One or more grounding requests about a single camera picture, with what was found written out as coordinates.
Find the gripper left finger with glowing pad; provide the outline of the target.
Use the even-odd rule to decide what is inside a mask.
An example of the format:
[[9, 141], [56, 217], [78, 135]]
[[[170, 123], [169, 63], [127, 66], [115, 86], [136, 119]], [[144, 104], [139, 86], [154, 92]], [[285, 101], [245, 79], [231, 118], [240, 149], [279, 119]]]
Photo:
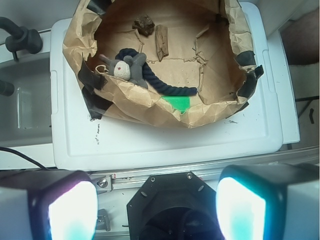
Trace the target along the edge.
[[98, 194], [89, 175], [70, 170], [2, 170], [2, 240], [91, 240]]

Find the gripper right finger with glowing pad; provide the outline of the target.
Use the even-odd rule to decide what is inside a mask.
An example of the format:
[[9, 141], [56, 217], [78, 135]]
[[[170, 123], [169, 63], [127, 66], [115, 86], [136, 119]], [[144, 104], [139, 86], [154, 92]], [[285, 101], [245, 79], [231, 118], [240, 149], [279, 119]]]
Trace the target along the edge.
[[220, 174], [215, 205], [226, 240], [318, 240], [320, 168], [228, 165]]

